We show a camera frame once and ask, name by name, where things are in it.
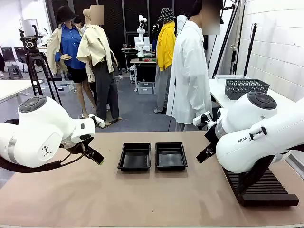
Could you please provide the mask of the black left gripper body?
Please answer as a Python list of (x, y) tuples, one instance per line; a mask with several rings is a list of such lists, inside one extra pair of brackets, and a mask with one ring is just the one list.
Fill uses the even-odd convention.
[(88, 138), (70, 148), (71, 154), (92, 154), (94, 149), (89, 146), (94, 137)]

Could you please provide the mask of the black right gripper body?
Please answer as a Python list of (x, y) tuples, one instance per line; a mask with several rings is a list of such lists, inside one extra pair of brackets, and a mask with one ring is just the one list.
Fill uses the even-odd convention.
[(215, 134), (215, 130), (209, 129), (205, 133), (205, 138), (209, 141), (209, 145), (205, 148), (205, 153), (215, 153), (216, 145), (218, 143), (218, 137)]

